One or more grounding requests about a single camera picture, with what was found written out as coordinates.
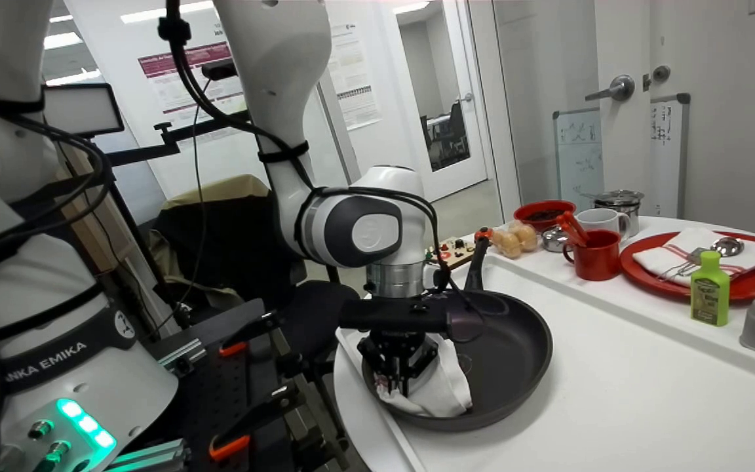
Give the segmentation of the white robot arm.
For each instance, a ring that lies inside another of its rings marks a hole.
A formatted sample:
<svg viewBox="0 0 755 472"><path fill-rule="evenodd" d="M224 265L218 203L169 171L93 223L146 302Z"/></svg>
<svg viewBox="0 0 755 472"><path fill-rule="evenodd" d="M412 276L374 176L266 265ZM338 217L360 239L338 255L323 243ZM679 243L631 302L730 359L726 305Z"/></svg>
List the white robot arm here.
<svg viewBox="0 0 755 472"><path fill-rule="evenodd" d="M323 0L213 0L246 103L242 129L260 145L274 183L277 231L296 255L378 276L372 324L360 343L380 381L412 381L439 359L447 317L432 310L449 286L441 267L426 289L426 256L439 243L439 213L422 182L378 166L352 187L315 182L304 130L308 103L331 66L331 19Z"/></svg>

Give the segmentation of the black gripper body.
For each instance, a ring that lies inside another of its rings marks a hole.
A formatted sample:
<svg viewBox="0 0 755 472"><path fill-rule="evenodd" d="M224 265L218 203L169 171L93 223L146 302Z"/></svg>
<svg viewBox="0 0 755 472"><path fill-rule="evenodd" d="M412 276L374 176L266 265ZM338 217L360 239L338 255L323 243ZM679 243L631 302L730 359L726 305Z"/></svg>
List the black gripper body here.
<svg viewBox="0 0 755 472"><path fill-rule="evenodd" d="M340 324L361 331L357 351L389 386L406 386L435 359L431 332L450 338L462 319L482 319L469 297L364 298L347 302Z"/></svg>

